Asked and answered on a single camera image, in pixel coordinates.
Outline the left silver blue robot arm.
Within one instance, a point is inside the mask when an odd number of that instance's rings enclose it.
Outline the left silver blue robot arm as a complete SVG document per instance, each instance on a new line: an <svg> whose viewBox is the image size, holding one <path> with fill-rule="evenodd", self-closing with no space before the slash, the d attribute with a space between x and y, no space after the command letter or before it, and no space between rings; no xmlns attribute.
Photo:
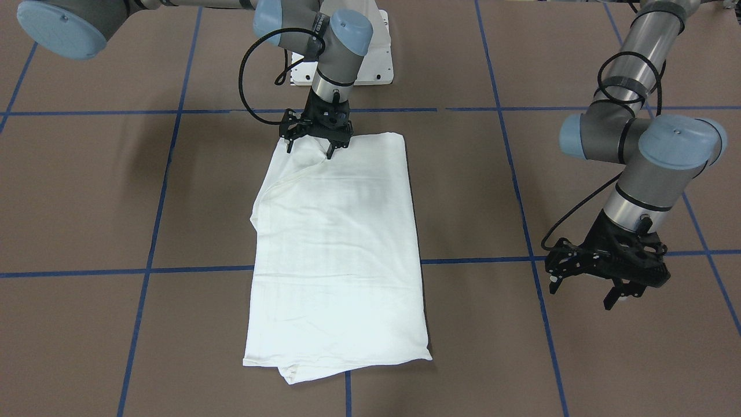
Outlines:
<svg viewBox="0 0 741 417"><path fill-rule="evenodd" d="M611 193L582 243L562 237L549 246L542 239L551 294L566 278L598 277L612 283L603 301L610 310L669 280L658 229L691 180L728 146L718 122L662 110L667 56L699 7L699 1L641 1L620 51L598 71L587 111L564 121L563 153L623 170L604 185Z"/></svg>

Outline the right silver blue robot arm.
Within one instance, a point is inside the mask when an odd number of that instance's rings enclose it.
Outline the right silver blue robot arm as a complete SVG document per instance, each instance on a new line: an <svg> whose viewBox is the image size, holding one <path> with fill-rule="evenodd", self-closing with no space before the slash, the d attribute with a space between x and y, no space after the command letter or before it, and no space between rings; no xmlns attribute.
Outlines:
<svg viewBox="0 0 741 417"><path fill-rule="evenodd" d="M371 49L374 26L354 6L338 2L331 10L325 1L21 1L16 19L39 46L64 58L95 58L133 16L150 10L193 8L201 19L207 10L252 12L256 40L239 63L237 92L249 116L274 126L291 152L296 140L312 136L328 143L326 158L348 148L354 137L350 119L350 92L359 79L362 62ZM283 110L281 118L261 117L248 103L244 74L248 59L261 45L284 52L283 68L274 81L282 85L297 63L315 63L307 99L301 111Z"/></svg>

